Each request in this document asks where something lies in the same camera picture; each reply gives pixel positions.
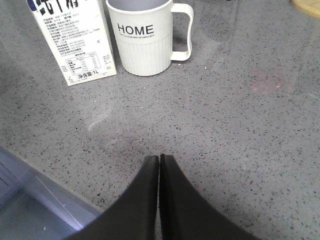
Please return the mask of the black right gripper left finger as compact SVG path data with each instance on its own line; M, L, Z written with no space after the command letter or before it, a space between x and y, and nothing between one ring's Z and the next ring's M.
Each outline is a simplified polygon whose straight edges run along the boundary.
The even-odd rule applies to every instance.
M68 240L153 240L158 204L158 156L147 156L137 175L105 212Z

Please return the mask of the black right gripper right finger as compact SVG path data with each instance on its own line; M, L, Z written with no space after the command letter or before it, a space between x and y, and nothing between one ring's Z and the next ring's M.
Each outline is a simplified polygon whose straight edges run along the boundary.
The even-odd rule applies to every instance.
M172 155L160 156L159 213L164 240L254 240L214 209L192 186Z

